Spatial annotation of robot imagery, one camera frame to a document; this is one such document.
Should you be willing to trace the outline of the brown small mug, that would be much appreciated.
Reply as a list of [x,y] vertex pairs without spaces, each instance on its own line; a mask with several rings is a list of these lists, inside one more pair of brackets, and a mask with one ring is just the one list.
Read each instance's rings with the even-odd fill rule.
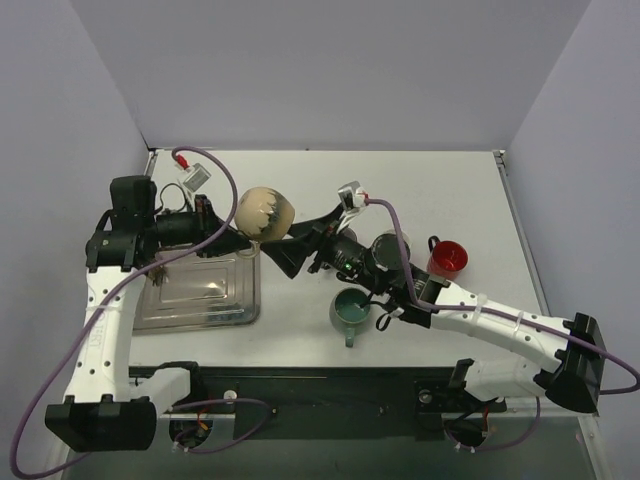
[[154,286],[160,286],[168,278],[167,267],[164,265],[156,266],[152,268],[146,276]]

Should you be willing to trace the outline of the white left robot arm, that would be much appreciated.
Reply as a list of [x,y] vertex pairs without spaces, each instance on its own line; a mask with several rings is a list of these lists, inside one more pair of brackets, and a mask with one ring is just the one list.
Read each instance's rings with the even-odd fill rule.
[[88,301],[85,325],[71,349],[76,365],[64,397],[46,408],[45,425],[76,452],[145,450],[157,419],[178,406],[192,412],[208,400],[199,365],[163,363],[143,384],[129,383],[133,325],[146,280],[187,256],[216,258],[249,249],[256,241],[289,277],[299,273],[316,248],[322,220],[294,223],[273,212],[273,228],[252,234],[241,218],[254,212],[236,197],[221,219],[204,195],[184,212],[162,213],[148,176],[110,184],[112,206],[86,245]]

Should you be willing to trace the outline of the pink faceted mug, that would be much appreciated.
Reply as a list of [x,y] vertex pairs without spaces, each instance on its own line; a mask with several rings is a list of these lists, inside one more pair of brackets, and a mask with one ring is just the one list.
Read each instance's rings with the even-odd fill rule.
[[401,236],[402,239],[404,241],[404,244],[406,246],[406,250],[407,250],[407,255],[411,256],[411,252],[412,252],[412,240],[410,238],[410,236],[405,233],[404,231],[401,232]]

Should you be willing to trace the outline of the red mug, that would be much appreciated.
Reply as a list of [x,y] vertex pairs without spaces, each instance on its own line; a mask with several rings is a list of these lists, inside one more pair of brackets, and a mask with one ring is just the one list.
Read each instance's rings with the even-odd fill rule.
[[448,280],[455,280],[466,268],[469,257],[466,249],[457,242],[440,240],[433,235],[428,239],[430,257],[427,272]]

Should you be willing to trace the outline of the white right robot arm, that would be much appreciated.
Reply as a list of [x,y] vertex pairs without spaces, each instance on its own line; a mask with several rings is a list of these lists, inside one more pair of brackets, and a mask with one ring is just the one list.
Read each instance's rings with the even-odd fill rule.
[[329,267],[358,286],[367,299],[386,296],[384,320],[460,333],[515,355],[515,360],[458,362],[462,374],[447,383],[449,402],[468,409],[479,400],[545,396],[556,405],[593,413],[603,391],[606,348],[597,320],[571,319],[508,307],[472,293],[409,260],[406,243],[394,233],[369,247],[345,235],[342,208],[290,227],[294,259],[313,259],[310,270]]

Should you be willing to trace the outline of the green mug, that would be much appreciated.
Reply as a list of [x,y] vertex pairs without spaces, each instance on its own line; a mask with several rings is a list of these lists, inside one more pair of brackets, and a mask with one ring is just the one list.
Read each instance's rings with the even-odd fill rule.
[[334,329],[344,337],[346,348],[352,348],[359,335],[373,326],[368,294],[357,288],[339,291],[329,307],[329,319]]

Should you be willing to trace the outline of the beige round mug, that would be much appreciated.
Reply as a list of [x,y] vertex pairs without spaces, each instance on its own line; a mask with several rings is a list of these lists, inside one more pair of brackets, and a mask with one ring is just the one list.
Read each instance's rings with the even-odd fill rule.
[[250,248],[239,253],[253,258],[263,243],[282,240],[295,219],[295,209],[280,192],[269,187],[253,187],[238,201],[234,222],[239,233],[249,239]]

